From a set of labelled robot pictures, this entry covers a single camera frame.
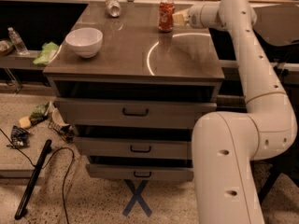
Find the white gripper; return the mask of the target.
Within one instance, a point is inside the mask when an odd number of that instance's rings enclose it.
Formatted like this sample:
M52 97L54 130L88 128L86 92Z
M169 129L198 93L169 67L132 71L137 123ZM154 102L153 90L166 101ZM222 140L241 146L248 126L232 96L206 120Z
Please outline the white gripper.
M201 20L203 7L201 5L193 5L188 11L176 12L172 15L173 22L175 25L186 25L189 22L189 25L195 29L203 29L204 24Z

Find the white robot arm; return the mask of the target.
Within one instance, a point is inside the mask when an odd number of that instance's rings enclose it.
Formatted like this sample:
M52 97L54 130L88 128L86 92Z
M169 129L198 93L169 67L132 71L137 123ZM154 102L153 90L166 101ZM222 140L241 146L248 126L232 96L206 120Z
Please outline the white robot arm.
M229 33L247 111L212 112L192 131L192 168L199 224L264 224L250 168L276 157L297 135L292 104L253 32L248 0L200 2L175 13L174 23Z

